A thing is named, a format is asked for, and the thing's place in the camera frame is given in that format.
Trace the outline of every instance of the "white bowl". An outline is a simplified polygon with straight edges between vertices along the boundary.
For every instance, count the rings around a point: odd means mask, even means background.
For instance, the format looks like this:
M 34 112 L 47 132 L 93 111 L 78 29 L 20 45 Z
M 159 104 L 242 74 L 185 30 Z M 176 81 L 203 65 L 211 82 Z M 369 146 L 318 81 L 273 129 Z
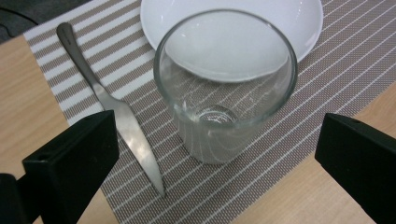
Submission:
M 287 37 L 298 62 L 315 46 L 322 29 L 319 0 L 143 0 L 140 19 L 148 42 L 156 49 L 179 21 L 219 8 L 246 11 L 271 22 Z

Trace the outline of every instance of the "clear glass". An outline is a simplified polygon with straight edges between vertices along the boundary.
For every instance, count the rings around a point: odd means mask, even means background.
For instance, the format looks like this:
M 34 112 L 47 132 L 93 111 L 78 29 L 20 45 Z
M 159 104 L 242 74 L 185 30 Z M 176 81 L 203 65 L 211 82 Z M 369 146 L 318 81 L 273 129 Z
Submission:
M 163 38 L 154 79 L 183 139 L 199 161 L 225 163 L 290 98 L 297 61 L 270 22 L 213 10 L 178 23 Z

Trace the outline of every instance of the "gray placemat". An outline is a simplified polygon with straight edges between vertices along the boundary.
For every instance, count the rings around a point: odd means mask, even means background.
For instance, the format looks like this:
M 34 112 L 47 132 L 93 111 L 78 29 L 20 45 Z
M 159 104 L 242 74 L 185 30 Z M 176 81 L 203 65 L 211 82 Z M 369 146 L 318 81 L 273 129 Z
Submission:
M 120 160 L 102 186 L 119 222 L 227 223 L 315 150 L 326 112 L 353 116 L 396 79 L 395 1 L 322 5 L 323 30 L 299 63 L 295 93 L 242 155 L 222 166 L 203 165 L 183 148 L 153 81 L 154 50 L 142 31 L 140 1 L 91 1 L 25 37 L 73 124 L 102 107 L 55 34 L 60 22 L 71 22 L 93 71 L 131 105 L 146 133 L 167 197 L 158 195 L 119 141 Z

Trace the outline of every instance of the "knife handle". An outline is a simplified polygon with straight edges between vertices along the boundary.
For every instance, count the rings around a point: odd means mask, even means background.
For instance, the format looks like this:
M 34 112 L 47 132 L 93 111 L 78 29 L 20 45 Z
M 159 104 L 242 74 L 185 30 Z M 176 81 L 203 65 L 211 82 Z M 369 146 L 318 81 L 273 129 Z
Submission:
M 78 48 L 72 25 L 68 22 L 61 23 L 56 28 L 56 34 L 61 40 L 61 43 L 66 49 L 67 53 L 70 55 L 70 58 L 76 65 L 78 71 L 88 81 L 95 94 L 98 95 L 99 92 L 104 91 L 105 89 L 102 87 L 99 79 L 94 75 L 94 72 L 91 70 L 90 66 L 82 55 L 81 50 Z

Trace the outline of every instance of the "knife blade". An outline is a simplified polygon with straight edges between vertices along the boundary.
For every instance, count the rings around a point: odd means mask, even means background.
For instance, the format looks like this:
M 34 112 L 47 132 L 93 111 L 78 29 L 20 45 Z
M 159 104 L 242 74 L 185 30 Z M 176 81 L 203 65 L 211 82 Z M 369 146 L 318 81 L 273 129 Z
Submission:
M 102 86 L 82 55 L 70 23 L 63 22 L 58 25 L 56 34 L 79 72 L 89 83 L 103 108 L 105 110 L 114 110 L 116 127 L 120 136 L 134 153 L 134 156 L 155 189 L 164 196 L 165 189 L 163 187 L 160 168 L 131 108 L 125 102 L 112 97 Z

